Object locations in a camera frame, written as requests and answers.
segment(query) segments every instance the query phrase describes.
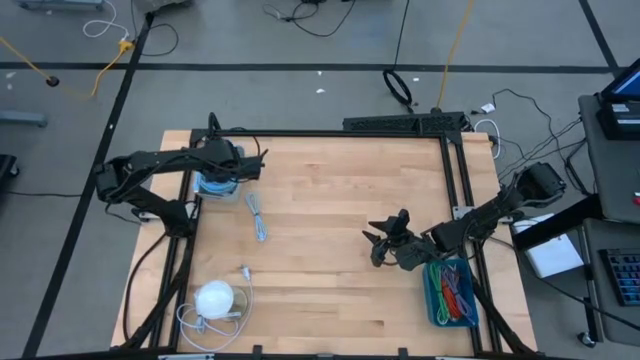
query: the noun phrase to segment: blue tray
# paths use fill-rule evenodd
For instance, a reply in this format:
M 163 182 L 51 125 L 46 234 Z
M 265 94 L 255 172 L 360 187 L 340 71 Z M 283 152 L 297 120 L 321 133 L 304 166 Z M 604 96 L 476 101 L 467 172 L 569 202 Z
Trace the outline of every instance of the blue tray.
M 440 325 L 437 319 L 438 312 L 438 298 L 437 292 L 433 287 L 433 282 L 429 277 L 429 264 L 426 264 L 422 268 L 422 281 L 424 283 L 424 297 L 427 303 L 427 315 L 429 321 L 438 327 L 476 327 L 478 326 L 478 310 L 476 309 L 476 301 L 473 295 L 473 284 L 471 282 L 471 272 L 469 269 L 469 263 L 464 259 L 449 259 L 442 261 L 446 265 L 455 266 L 460 274 L 460 294 L 471 306 L 471 320 L 466 317 L 462 317 L 457 321 L 448 321 L 444 325 Z

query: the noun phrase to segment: table leg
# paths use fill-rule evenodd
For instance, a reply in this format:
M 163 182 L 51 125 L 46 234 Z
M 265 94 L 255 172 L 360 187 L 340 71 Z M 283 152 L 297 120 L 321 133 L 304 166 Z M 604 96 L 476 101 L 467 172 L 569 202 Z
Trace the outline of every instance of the table leg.
M 582 225 L 587 218 L 602 219 L 598 194 L 589 195 L 549 219 L 533 225 L 513 237 L 517 250 L 527 250 Z

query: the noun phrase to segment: white cable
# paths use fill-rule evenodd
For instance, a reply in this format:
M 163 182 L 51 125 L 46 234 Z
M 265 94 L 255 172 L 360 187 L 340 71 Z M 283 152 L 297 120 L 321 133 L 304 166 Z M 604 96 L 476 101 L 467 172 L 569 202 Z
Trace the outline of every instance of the white cable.
M 500 149 L 502 148 L 502 140 L 500 140 L 500 129 L 498 129 L 498 124 L 496 124 L 495 121 L 491 120 L 491 119 L 482 119 L 480 121 L 478 121 L 475 125 L 473 125 L 473 131 L 477 131 L 478 130 L 478 125 L 482 124 L 482 123 L 489 123 L 491 125 L 493 125 L 493 127 L 496 129 L 496 135 L 498 138 L 498 152 L 493 155 L 493 159 L 497 159 L 498 157 L 500 157 Z
M 249 206 L 249 210 L 256 219 L 256 239 L 259 242 L 264 242 L 267 240 L 267 226 L 264 224 L 262 220 L 262 216 L 260 216 L 260 203 L 258 202 L 258 196 L 252 192 L 248 193 L 245 197 L 247 201 L 247 205 Z
M 91 20 L 91 21 L 87 21 L 84 26 L 82 27 L 82 32 L 84 33 L 84 35 L 86 37 L 90 37 L 90 38 L 97 38 L 99 36 L 104 35 L 107 30 L 109 30 L 110 27 L 115 26 L 117 28 L 120 28 L 122 30 L 124 30 L 124 37 L 122 38 L 122 40 L 127 40 L 129 38 L 129 30 L 127 30 L 126 27 L 116 24 L 114 21 L 116 21 L 116 18 L 118 17 L 118 12 L 116 11 L 116 7 L 113 6 L 113 4 L 111 3 L 111 1 L 109 0 L 105 0 L 104 2 L 106 2 L 107 4 L 109 4 L 109 6 L 111 6 L 111 9 L 113 10 L 113 18 L 111 19 L 111 21 L 105 21 L 105 20 Z M 87 32 L 87 26 L 92 25 L 92 24 L 104 24 L 106 25 L 104 27 L 104 29 L 102 29 L 102 31 L 100 31 L 97 34 L 89 34 Z
M 206 351 L 206 352 L 218 352 L 223 350 L 224 348 L 226 348 L 227 346 L 229 346 L 229 344 L 231 344 L 232 342 L 234 342 L 238 336 L 240 335 L 240 333 L 242 332 L 242 329 L 244 329 L 244 326 L 247 324 L 247 321 L 249 321 L 249 317 L 251 316 L 251 310 L 253 309 L 253 284 L 251 283 L 251 274 L 249 273 L 249 268 L 244 266 L 242 267 L 242 273 L 244 275 L 244 278 L 247 280 L 247 282 L 249 283 L 249 307 L 247 308 L 247 313 L 244 316 L 244 321 L 242 322 L 242 324 L 240 325 L 240 327 L 238 328 L 238 322 L 236 321 L 236 330 L 233 333 L 230 333 L 229 335 L 225 335 L 227 333 L 224 333 L 210 325 L 206 325 L 207 328 L 214 330 L 216 332 L 218 332 L 221 335 L 224 336 L 231 336 L 231 339 L 229 339 L 226 343 L 224 343 L 222 346 L 219 346 L 217 348 L 214 349 L 210 349 L 210 348 L 205 348 L 203 346 L 200 346 L 198 344 L 196 344 L 193 340 L 191 340 L 189 338 L 189 336 L 187 336 L 187 334 L 184 331 L 184 326 L 183 325 L 187 325 L 188 327 L 191 328 L 196 328 L 197 326 L 193 325 L 193 324 L 189 324 L 186 321 L 183 321 L 182 317 L 180 316 L 180 309 L 182 309 L 185 305 L 191 305 L 191 304 L 182 304 L 180 305 L 180 307 L 178 307 L 178 311 L 176 312 L 176 318 L 178 319 L 178 321 L 180 322 L 180 333 L 182 334 L 182 337 L 184 337 L 185 340 L 187 340 L 187 342 L 189 344 L 191 344 L 191 346 L 195 347 L 196 349 L 200 350 L 200 351 Z M 194 310 L 194 308 L 187 310 L 184 314 L 186 315 L 189 311 Z

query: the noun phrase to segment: blue container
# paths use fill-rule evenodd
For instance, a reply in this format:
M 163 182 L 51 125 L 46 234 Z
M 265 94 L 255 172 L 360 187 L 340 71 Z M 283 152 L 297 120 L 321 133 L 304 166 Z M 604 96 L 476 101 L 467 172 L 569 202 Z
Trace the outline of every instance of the blue container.
M 459 278 L 459 292 L 460 295 L 471 306 L 471 320 L 466 317 L 462 317 L 457 321 L 449 320 L 446 324 L 441 325 L 437 320 L 437 313 L 439 308 L 437 290 L 434 288 L 431 277 L 429 276 L 429 265 L 426 264 L 422 268 L 422 281 L 424 282 L 424 298 L 427 303 L 427 315 L 429 321 L 438 327 L 475 327 L 478 326 L 478 310 L 476 309 L 476 301 L 473 295 L 473 284 L 471 281 L 471 271 L 469 269 L 469 263 L 464 259 L 448 259 L 442 261 L 449 266 L 455 266 L 456 270 L 460 274 Z

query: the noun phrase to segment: green cable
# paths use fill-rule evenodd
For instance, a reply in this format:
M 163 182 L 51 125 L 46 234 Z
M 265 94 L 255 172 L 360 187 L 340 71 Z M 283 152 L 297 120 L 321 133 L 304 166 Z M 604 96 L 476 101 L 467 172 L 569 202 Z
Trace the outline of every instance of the green cable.
M 433 287 L 438 293 L 439 306 L 436 318 L 438 320 L 438 324 L 444 325 L 449 321 L 451 315 L 449 314 L 449 307 L 447 306 L 447 302 L 444 300 L 444 295 L 442 294 L 442 267 L 434 263 L 429 264 L 429 277 L 431 278 Z

